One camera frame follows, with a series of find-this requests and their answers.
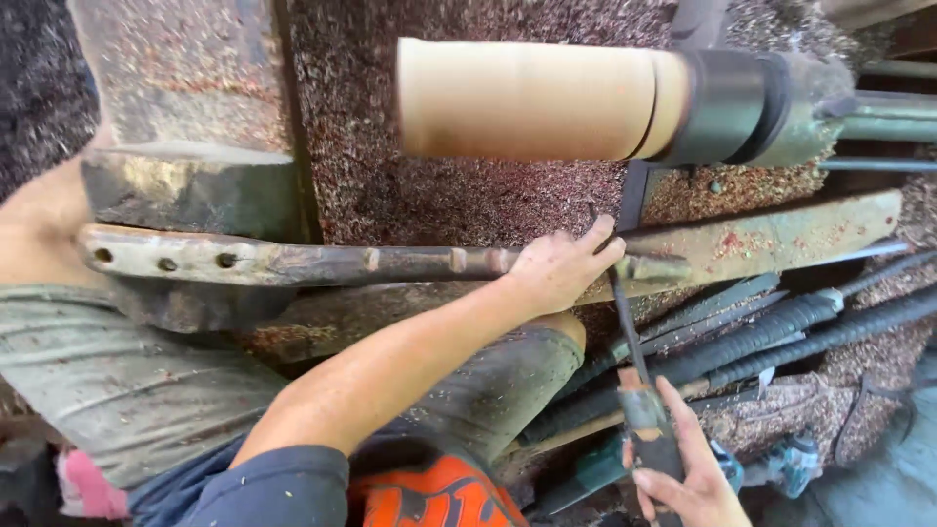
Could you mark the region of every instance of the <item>leg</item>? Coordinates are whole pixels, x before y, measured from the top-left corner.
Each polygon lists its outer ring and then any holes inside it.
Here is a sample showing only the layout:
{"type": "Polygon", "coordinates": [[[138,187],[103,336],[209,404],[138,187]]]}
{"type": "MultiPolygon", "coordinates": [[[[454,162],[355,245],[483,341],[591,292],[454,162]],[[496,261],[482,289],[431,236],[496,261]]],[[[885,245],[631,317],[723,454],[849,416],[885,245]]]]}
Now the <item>leg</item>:
{"type": "Polygon", "coordinates": [[[0,374],[120,489],[250,431],[286,386],[201,340],[138,327],[102,292],[0,286],[0,374]]]}
{"type": "Polygon", "coordinates": [[[570,380],[585,347],[570,313],[541,317],[476,353],[401,417],[491,461],[570,380]]]}

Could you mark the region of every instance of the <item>person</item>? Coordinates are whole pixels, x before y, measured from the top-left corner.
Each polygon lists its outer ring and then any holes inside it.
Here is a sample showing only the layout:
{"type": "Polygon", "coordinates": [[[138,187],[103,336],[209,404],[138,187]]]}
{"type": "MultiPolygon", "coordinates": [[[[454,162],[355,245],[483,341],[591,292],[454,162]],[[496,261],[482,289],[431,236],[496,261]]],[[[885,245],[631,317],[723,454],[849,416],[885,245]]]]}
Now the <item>person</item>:
{"type": "MultiPolygon", "coordinates": [[[[567,309],[625,249],[596,252],[609,216],[538,238],[504,277],[287,383],[228,343],[123,317],[75,249],[89,218],[76,158],[0,208],[0,374],[129,491],[142,527],[526,524],[488,464],[582,364],[567,309]]],[[[659,388],[688,475],[636,471],[645,514],[652,496],[691,527],[747,524],[692,411],[659,388]]]]}

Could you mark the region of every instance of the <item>hand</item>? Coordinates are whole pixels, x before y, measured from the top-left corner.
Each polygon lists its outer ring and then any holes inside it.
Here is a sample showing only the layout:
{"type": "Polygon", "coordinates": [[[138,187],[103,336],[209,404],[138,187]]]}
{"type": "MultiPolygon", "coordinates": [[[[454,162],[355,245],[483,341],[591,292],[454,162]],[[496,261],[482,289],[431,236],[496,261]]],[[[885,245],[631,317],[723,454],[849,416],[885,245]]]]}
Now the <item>hand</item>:
{"type": "MultiPolygon", "coordinates": [[[[650,469],[636,469],[638,503],[648,521],[656,517],[651,498],[670,506],[683,520],[684,527],[751,527],[738,496],[726,481],[716,456],[693,410],[683,402],[677,390],[662,376],[657,389],[674,417],[674,434],[683,458],[687,478],[677,482],[667,474],[650,469]]],[[[631,445],[624,449],[625,467],[632,465],[631,445]]]]}
{"type": "Polygon", "coordinates": [[[569,309],[599,275],[624,257],[625,241],[621,238],[595,254],[614,229],[615,220],[602,215],[578,240],[565,231],[537,238],[501,279],[520,287],[535,317],[569,309]]]}

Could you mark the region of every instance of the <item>forearm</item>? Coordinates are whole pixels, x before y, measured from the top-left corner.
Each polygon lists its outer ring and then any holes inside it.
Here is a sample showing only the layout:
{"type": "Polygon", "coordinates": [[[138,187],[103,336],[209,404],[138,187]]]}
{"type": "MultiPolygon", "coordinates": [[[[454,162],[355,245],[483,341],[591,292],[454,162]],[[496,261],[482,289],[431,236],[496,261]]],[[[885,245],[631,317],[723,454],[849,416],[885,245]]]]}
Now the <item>forearm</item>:
{"type": "Polygon", "coordinates": [[[233,465],[297,444],[332,446],[350,454],[472,354],[539,314],[507,276],[384,328],[288,386],[233,465]]]}

